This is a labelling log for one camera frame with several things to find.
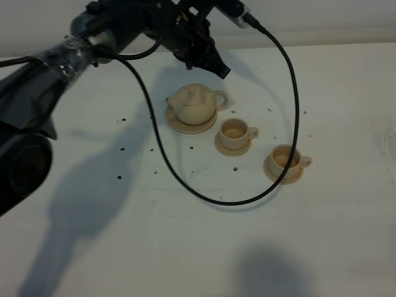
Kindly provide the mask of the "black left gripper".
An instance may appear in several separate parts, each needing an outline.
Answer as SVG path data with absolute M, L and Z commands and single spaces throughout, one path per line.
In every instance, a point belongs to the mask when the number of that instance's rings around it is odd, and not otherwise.
M 162 1 L 165 36 L 162 46 L 185 63 L 214 73 L 224 79 L 231 69 L 223 62 L 210 36 L 207 15 L 214 8 L 210 1 Z

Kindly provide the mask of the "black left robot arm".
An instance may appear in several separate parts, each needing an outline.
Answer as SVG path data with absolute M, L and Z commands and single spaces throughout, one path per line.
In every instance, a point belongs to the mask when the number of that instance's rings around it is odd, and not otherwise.
M 243 15 L 239 1 L 92 1 L 60 44 L 3 61 L 16 70 L 1 80 L 1 213 L 36 191 L 52 164 L 57 138 L 51 114 L 89 66 L 107 63 L 140 34 L 163 46 L 188 69 L 224 78 L 229 68 L 210 36 L 207 15 Z

